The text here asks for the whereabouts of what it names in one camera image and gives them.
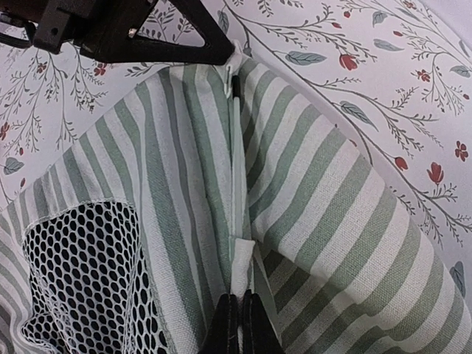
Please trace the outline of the green striped pet tent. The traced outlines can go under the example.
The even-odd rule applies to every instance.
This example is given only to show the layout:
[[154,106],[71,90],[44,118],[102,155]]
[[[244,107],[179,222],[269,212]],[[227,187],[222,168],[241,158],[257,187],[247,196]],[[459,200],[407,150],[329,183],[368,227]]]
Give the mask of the green striped pet tent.
[[405,206],[240,52],[137,85],[1,214],[3,353],[196,353],[223,294],[237,297],[242,353],[246,291],[285,353],[471,351],[462,292]]

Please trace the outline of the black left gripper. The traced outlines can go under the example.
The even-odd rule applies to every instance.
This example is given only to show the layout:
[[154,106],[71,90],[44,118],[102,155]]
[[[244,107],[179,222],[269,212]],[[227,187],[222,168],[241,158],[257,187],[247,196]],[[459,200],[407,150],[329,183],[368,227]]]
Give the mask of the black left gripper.
[[59,54],[66,42],[101,63],[220,66],[235,51],[201,1],[2,1],[1,44]]

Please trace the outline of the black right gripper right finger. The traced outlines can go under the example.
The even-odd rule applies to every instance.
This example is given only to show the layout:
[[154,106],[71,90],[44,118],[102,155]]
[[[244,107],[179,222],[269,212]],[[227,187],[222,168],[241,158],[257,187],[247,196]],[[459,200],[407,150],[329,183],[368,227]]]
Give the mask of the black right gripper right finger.
[[284,354],[258,294],[246,291],[243,298],[243,353]]

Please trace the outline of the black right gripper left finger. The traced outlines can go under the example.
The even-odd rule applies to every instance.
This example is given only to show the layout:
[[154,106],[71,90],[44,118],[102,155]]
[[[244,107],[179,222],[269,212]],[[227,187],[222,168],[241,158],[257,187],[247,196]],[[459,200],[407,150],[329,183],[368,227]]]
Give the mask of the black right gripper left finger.
[[198,354],[237,354],[238,342],[237,297],[233,294],[220,296],[206,338]]

